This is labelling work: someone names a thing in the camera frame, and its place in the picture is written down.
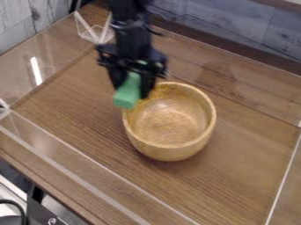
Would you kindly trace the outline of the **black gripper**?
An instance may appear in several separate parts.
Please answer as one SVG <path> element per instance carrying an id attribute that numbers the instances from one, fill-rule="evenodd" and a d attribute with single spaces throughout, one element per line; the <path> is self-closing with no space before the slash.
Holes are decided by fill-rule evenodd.
<path id="1" fill-rule="evenodd" d="M 140 98 L 148 97 L 157 78 L 167 77 L 169 57 L 151 45 L 151 35 L 161 35 L 148 25 L 111 25 L 115 42 L 98 44 L 98 63 L 106 67 L 115 90 L 127 78 L 127 70 L 140 72 Z"/>

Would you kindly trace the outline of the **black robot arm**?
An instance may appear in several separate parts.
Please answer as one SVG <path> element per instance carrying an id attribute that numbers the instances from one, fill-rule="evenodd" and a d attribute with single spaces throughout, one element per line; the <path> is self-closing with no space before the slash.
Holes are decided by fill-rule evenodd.
<path id="1" fill-rule="evenodd" d="M 148 97 L 157 78 L 167 76 L 169 57 L 151 43 L 151 13 L 148 6 L 152 0 L 108 0 L 111 10 L 111 29 L 115 34 L 114 44 L 98 44 L 98 64 L 110 75 L 111 84 L 118 90 L 130 77 L 138 74 L 140 79 L 140 98 Z"/>

